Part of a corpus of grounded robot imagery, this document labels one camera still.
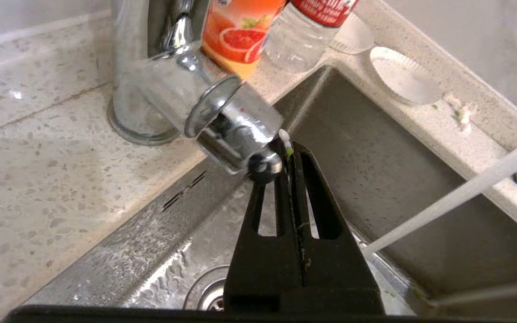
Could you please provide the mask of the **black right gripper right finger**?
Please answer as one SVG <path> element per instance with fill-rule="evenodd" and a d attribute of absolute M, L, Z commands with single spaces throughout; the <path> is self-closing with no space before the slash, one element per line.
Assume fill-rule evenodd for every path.
<path fill-rule="evenodd" d="M 302 291 L 314 313 L 384 314 L 381 293 L 314 153 L 294 143 L 291 192 Z"/>

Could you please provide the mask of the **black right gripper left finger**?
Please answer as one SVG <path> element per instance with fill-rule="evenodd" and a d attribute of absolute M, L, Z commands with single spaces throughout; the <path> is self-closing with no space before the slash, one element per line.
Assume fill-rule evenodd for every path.
<path fill-rule="evenodd" d="M 276 149 L 284 162 L 274 182 L 276 234 L 259 234 L 266 186 L 256 183 L 224 284 L 227 312 L 304 312 L 299 236 L 292 202 L 294 154 L 281 141 Z"/>

